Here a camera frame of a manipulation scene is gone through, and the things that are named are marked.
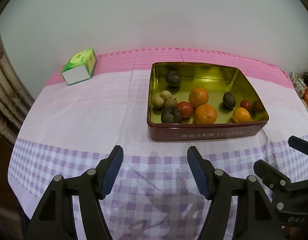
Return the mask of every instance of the purple checkered cloth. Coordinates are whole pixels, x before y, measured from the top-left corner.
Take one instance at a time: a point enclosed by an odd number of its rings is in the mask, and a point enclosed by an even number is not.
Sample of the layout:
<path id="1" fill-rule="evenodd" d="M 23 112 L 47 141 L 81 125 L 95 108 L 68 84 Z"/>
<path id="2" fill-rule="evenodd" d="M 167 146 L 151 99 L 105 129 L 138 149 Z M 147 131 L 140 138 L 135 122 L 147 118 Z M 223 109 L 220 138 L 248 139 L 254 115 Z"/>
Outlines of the purple checkered cloth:
<path id="1" fill-rule="evenodd" d="M 18 139 L 9 181 L 26 185 L 39 200 L 55 175 L 78 176 L 107 156 Z M 203 157 L 230 176 L 254 174 L 254 162 L 263 159 L 292 182 L 308 179 L 308 156 L 290 148 L 287 141 Z M 100 203 L 113 239 L 195 239 L 210 205 L 198 192 L 186 156 L 125 156 L 112 193 Z M 73 207 L 79 238 L 84 239 L 76 197 Z M 225 239 L 232 238 L 235 215 L 233 198 Z"/>

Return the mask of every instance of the cherry tomato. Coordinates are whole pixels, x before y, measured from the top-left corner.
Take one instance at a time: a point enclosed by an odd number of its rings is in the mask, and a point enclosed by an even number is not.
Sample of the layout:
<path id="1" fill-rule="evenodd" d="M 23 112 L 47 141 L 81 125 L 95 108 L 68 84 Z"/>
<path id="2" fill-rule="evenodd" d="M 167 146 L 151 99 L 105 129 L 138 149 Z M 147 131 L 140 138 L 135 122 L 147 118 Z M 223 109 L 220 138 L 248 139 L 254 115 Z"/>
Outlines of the cherry tomato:
<path id="1" fill-rule="evenodd" d="M 242 100 L 240 103 L 240 107 L 249 111 L 252 108 L 252 105 L 248 100 Z"/>
<path id="2" fill-rule="evenodd" d="M 254 101 L 252 104 L 252 109 L 257 113 L 261 112 L 264 108 L 260 101 Z"/>
<path id="3" fill-rule="evenodd" d="M 189 117 L 193 113 L 193 107 L 188 102 L 180 102 L 176 108 L 179 109 L 183 117 Z"/>

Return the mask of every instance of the green tissue box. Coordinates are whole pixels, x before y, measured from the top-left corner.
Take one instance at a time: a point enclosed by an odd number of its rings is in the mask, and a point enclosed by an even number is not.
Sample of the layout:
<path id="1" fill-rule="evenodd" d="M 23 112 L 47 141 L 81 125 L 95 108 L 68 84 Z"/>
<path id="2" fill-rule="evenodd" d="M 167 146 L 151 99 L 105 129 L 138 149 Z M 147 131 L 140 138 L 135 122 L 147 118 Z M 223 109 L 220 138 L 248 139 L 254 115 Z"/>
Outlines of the green tissue box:
<path id="1" fill-rule="evenodd" d="M 92 78 L 96 64 L 95 52 L 92 48 L 75 54 L 61 71 L 67 85 Z"/>

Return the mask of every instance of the table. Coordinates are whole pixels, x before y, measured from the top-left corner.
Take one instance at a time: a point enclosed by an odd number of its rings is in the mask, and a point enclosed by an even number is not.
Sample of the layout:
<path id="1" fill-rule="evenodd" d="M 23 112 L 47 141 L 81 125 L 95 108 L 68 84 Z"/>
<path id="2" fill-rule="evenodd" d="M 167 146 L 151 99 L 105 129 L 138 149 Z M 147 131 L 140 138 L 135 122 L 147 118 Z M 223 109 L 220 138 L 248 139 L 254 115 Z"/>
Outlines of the table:
<path id="1" fill-rule="evenodd" d="M 269 114 L 255 136 L 220 141 L 154 142 L 146 112 L 154 62 L 188 61 L 237 67 Z M 186 160 L 196 146 L 214 167 L 246 178 L 265 160 L 291 178 L 308 179 L 308 156 L 289 148 L 295 135 L 308 140 L 308 114 L 287 75 L 277 66 L 201 49 L 149 48 L 97 56 L 92 79 L 66 86 L 58 70 L 40 93 L 18 135 L 8 180 L 31 218 L 53 176 L 79 176 L 106 158 L 114 145 L 124 161 L 113 191 L 101 201 L 113 239 L 196 239 L 210 202 L 197 190 Z M 78 198 L 73 199 L 79 239 L 86 239 Z M 224 239 L 231 239 L 233 197 Z"/>

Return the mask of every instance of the mandarin orange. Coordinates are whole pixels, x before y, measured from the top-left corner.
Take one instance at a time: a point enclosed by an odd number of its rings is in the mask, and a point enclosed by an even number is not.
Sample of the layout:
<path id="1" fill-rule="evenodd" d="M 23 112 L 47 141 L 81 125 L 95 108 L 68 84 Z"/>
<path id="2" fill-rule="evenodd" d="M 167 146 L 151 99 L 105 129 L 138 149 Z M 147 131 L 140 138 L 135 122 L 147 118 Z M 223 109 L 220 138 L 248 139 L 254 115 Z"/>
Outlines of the mandarin orange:
<path id="1" fill-rule="evenodd" d="M 189 103 L 198 108 L 208 102 L 208 92 L 204 88 L 194 88 L 189 94 Z"/>
<path id="2" fill-rule="evenodd" d="M 200 105 L 195 110 L 195 121 L 198 124 L 213 124 L 216 121 L 217 113 L 210 105 Z"/>
<path id="3" fill-rule="evenodd" d="M 249 122 L 251 119 L 250 113 L 248 110 L 238 107 L 233 111 L 233 120 L 236 123 L 245 123 Z"/>

